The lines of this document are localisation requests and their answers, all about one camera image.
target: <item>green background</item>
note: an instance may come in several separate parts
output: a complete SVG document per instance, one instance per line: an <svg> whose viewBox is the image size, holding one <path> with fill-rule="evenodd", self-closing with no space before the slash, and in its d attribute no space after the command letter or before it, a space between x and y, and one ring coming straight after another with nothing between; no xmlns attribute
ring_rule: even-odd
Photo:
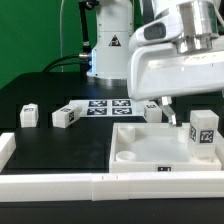
<svg viewBox="0 0 224 224"><path fill-rule="evenodd" d="M0 0L0 3L0 88L2 88L19 74L42 71L47 64L60 57L61 0ZM87 19L90 41L94 46L95 12L87 11ZM137 15L135 20L139 21L140 16ZM78 0L65 1L63 36L64 55L81 52ZM66 68L65 71L78 71L78 69L74 66Z"/></svg>

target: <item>black table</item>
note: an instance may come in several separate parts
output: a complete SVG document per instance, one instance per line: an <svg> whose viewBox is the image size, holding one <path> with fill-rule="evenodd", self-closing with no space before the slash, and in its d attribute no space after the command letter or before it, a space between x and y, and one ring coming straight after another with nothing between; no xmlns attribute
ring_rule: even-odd
<svg viewBox="0 0 224 224"><path fill-rule="evenodd" d="M15 132L17 148L1 175L108 172L114 122L145 122L142 117L81 118L67 129L53 128L51 114L80 99L124 99L126 87L86 83L78 73L29 73L0 90L0 134ZM23 105L39 106L37 128L20 127ZM173 100L183 122L190 110L212 109L220 116L220 92ZM1 223L223 223L224 199L70 201L0 203Z"/></svg>

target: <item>white tray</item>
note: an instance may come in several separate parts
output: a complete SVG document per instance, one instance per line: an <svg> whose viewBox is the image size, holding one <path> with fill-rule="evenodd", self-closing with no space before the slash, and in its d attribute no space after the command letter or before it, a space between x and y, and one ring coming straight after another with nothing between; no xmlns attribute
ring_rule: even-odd
<svg viewBox="0 0 224 224"><path fill-rule="evenodd" d="M182 128L188 131L189 124L183 124ZM121 135L126 132L126 140L119 140L120 132ZM117 123L113 128L110 173L221 171L223 148L224 140L217 133L214 158L196 159L190 155L188 144L178 141L178 128L169 124Z"/></svg>

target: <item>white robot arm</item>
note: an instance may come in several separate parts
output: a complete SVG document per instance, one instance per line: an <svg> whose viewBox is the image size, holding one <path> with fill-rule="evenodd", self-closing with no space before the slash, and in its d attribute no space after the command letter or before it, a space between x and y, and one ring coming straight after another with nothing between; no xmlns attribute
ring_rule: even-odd
<svg viewBox="0 0 224 224"><path fill-rule="evenodd" d="M224 37L218 35L213 1L152 3L155 21L137 30L129 45L130 98L153 100L224 89Z"/></svg>

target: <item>cube with marker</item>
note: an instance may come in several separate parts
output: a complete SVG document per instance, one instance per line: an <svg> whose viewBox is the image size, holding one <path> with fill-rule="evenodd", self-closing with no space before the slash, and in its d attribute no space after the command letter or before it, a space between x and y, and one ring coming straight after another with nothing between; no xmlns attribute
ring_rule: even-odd
<svg viewBox="0 0 224 224"><path fill-rule="evenodd" d="M212 158L219 117L211 110L191 111L189 150L192 156Z"/></svg>
<svg viewBox="0 0 224 224"><path fill-rule="evenodd" d="M147 123L161 123L162 110L154 101L144 102L144 118Z"/></svg>
<svg viewBox="0 0 224 224"><path fill-rule="evenodd" d="M53 126L67 128L79 119L82 107L79 105L66 105L52 113Z"/></svg>
<svg viewBox="0 0 224 224"><path fill-rule="evenodd" d="M36 127L39 118L38 105L24 105L20 113L20 123L22 128Z"/></svg>

